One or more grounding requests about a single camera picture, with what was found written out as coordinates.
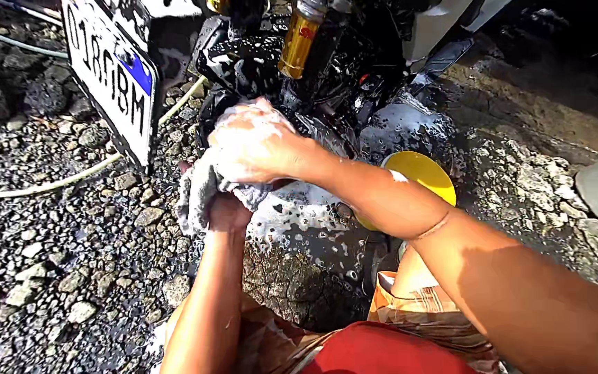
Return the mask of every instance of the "white hose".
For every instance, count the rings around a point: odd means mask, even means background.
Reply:
[[[13,40],[12,38],[7,38],[3,35],[0,35],[0,41],[3,41],[4,43],[8,43],[10,45],[14,45],[16,47],[27,49],[28,51],[40,53],[40,54],[47,55],[47,56],[59,57],[60,59],[67,59],[69,57],[69,55],[67,55],[66,53],[50,51],[48,49],[34,47],[32,45],[24,44],[17,40]]]
[[[44,15],[43,13],[39,13],[37,11],[33,11],[33,10],[27,8],[27,7],[24,7],[24,6],[20,5],[20,4],[18,4],[17,2],[11,3],[9,1],[0,0],[0,5],[3,5],[5,7],[9,7],[9,8],[13,8],[16,11],[21,11],[21,12],[27,13],[28,15],[34,16],[34,17],[36,17],[38,19],[42,19],[45,22],[52,23],[53,25],[57,25],[59,27],[63,27],[63,24],[61,23],[61,21],[59,21],[59,20],[57,20],[55,18],[49,17],[47,15]]]
[[[54,19],[58,19],[59,21],[61,21],[61,13],[55,11],[54,9],[42,7],[40,5],[36,5],[34,3],[30,3],[30,2],[25,1],[25,0],[14,0],[13,3],[14,4],[20,4],[23,7],[29,8],[29,9],[31,9],[33,11],[37,11],[38,13],[45,13],[45,14],[49,15],[50,17],[52,17]]]
[[[172,108],[170,108],[170,110],[166,114],[164,114],[161,117],[161,119],[158,120],[158,124],[163,124],[168,119],[170,119],[170,117],[172,117],[172,115],[174,115],[188,101],[188,99],[191,96],[193,96],[193,93],[195,92],[195,90],[197,90],[197,88],[200,87],[206,80],[207,79],[204,78],[204,76],[200,76],[200,79],[198,79],[195,82],[195,84],[193,84],[191,89],[188,90],[188,92],[176,104],[174,104],[174,106],[172,106]],[[78,174],[75,174],[73,176],[69,176],[68,178],[58,180],[56,182],[46,183],[41,186],[29,187],[24,190],[0,191],[0,198],[14,198],[14,197],[18,197],[18,196],[26,196],[26,195],[31,195],[31,194],[37,194],[39,192],[54,190],[55,188],[69,185],[71,183],[77,182],[80,179],[83,179],[92,174],[95,174],[95,173],[101,171],[103,168],[105,168],[109,164],[112,164],[113,162],[119,160],[120,158],[121,158],[120,153],[113,154],[112,156],[107,157],[105,160],[88,168],[87,170],[79,172]]]

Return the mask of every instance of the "gray cloth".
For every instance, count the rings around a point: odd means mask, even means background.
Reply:
[[[298,116],[298,120],[308,130],[312,139],[317,140],[325,149],[347,157],[345,142],[316,118]],[[217,192],[232,192],[251,212],[272,191],[271,184],[233,183],[218,173],[216,150],[207,150],[204,156],[195,162],[179,182],[179,201],[175,205],[177,222],[181,232],[193,237],[209,228],[207,208]]]
[[[232,192],[246,209],[255,212],[272,190],[271,184],[233,183],[218,173],[214,154],[203,158],[184,173],[179,181],[177,222],[184,235],[193,236],[209,229],[209,203],[218,192]]]

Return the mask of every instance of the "license plate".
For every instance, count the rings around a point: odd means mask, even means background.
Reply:
[[[158,73],[101,0],[62,0],[71,70],[114,133],[115,145],[147,166]]]

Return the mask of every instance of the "yellow bucket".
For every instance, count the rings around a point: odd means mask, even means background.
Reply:
[[[407,179],[415,180],[449,204],[456,206],[456,191],[449,176],[435,161],[421,153],[404,150],[390,154],[380,167],[403,174]],[[359,223],[372,231],[378,231],[364,217],[357,216]]]

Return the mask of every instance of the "hand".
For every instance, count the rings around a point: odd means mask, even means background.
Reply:
[[[225,112],[209,135],[218,148],[218,171],[233,182],[268,183],[279,178],[299,178],[305,155],[317,143],[297,134],[292,124],[265,98],[237,105]]]
[[[244,233],[252,215],[235,195],[219,192],[209,209],[209,231]]]

